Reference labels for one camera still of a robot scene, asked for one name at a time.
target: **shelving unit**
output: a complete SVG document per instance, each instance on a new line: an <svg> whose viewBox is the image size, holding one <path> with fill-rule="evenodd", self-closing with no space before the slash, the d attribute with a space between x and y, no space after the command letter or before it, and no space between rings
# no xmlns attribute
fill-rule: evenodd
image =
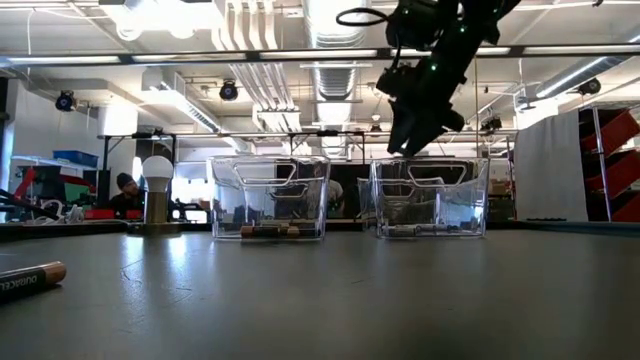
<svg viewBox="0 0 640 360"><path fill-rule="evenodd" d="M582 110L579 119L589 220L640 222L640 191L630 189L640 179L640 152L618 152L640 125L629 108L606 105Z"/></svg>

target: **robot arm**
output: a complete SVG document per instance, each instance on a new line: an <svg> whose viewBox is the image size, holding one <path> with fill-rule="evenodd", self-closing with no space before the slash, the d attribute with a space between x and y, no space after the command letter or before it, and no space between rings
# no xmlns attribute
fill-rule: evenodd
<svg viewBox="0 0 640 360"><path fill-rule="evenodd" d="M393 125L387 151L411 157L448 130L461 131L463 117L452 109L451 96L483 41L497 44L498 21L520 0L400 0L394 12L366 9L381 20L367 24L345 23L340 18L363 9L338 15L341 25L372 25L387 21L389 45L398 49L376 87L392 97ZM430 50L415 67L398 65L402 47Z"/></svg>

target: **wall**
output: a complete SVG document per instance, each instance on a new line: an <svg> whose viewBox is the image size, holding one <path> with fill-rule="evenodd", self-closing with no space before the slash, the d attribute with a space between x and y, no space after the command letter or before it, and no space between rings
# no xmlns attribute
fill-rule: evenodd
<svg viewBox="0 0 640 360"><path fill-rule="evenodd" d="M102 154L103 142L97 139L96 119L80 112L63 113L53 101L26 90L19 80L10 80L7 112L11 119L5 123L0 187L13 191L20 179L12 176L19 165L28 162L12 161L16 155L51 158L53 150L79 150ZM75 170L63 169L76 175Z"/></svg>

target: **clear plastic bin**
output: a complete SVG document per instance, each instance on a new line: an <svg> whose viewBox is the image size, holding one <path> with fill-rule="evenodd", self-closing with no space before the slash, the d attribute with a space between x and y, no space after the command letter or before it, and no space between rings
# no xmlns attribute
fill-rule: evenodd
<svg viewBox="0 0 640 360"><path fill-rule="evenodd" d="M485 234L489 159L376 160L371 178L378 237Z"/></svg>
<svg viewBox="0 0 640 360"><path fill-rule="evenodd" d="M358 196L360 199L360 213L358 218L362 220L362 227L368 229L376 223L376 207L373 203L371 181L367 178L358 178Z"/></svg>
<svg viewBox="0 0 640 360"><path fill-rule="evenodd" d="M324 238L330 162L322 156L215 156L213 237L220 241Z"/></svg>

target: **gray table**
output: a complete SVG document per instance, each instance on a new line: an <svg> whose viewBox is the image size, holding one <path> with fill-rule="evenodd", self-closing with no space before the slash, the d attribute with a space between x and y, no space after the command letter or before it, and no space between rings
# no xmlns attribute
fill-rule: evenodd
<svg viewBox="0 0 640 360"><path fill-rule="evenodd" d="M640 239L214 244L95 235L0 246L61 288L0 307L0 359L637 359Z"/></svg>

